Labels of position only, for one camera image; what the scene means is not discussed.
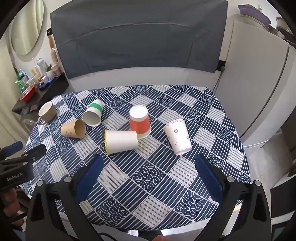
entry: red band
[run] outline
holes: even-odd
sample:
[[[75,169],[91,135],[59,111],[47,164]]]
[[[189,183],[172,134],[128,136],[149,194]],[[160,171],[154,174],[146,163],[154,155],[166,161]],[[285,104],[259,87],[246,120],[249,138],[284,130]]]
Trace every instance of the red band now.
[[[130,127],[131,131],[136,131],[137,134],[144,134],[149,131],[150,128],[150,120],[149,116],[143,121],[134,121],[130,119]]]

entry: purple plastic colander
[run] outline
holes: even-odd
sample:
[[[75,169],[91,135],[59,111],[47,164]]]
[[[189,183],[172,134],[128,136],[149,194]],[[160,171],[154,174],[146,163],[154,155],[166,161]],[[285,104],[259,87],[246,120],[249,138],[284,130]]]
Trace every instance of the purple plastic colander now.
[[[261,23],[263,23],[264,25],[271,24],[270,19],[255,8],[249,7],[247,5],[241,5],[241,4],[238,5],[238,8],[239,8],[240,14],[255,18],[258,21],[260,21]]]

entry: gray fabric cover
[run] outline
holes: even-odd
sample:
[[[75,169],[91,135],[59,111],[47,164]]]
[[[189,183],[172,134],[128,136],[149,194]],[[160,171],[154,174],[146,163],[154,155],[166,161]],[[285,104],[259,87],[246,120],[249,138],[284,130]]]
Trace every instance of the gray fabric cover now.
[[[50,14],[68,78],[130,67],[215,72],[225,0],[72,0]]]

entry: screw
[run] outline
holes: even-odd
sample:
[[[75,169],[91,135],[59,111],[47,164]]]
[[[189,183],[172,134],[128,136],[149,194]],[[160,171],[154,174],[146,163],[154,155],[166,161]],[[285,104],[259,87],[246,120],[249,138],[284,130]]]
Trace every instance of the screw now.
[[[37,182],[37,186],[42,186],[43,185],[43,181],[42,180],[39,180],[38,182]]]
[[[230,183],[233,183],[235,181],[235,179],[232,176],[228,176],[227,181],[229,181]]]
[[[261,182],[260,182],[259,180],[255,180],[255,184],[256,184],[257,186],[261,186]]]
[[[66,183],[68,183],[68,182],[70,182],[72,180],[72,177],[65,177],[64,178],[64,182],[66,182]]]

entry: tablecloth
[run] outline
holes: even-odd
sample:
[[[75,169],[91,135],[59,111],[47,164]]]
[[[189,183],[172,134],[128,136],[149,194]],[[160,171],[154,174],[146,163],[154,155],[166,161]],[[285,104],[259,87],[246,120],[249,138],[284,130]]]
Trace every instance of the tablecloth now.
[[[102,124],[87,126],[83,139],[65,138],[62,124],[82,119],[90,103],[104,103]],[[247,158],[234,125],[211,90],[188,85],[135,85],[66,93],[52,102],[57,116],[32,130],[25,151],[45,144],[46,155],[34,164],[35,178],[21,187],[32,194],[39,179],[46,183],[73,176],[100,154],[104,169],[80,206],[91,223],[149,230],[168,229],[210,218],[218,207],[199,174],[194,157],[203,153],[225,175],[250,183]],[[107,155],[104,131],[129,130],[129,110],[148,108],[152,131],[136,150]],[[184,119],[193,150],[175,156],[163,131]],[[56,201],[64,212],[62,203]]]

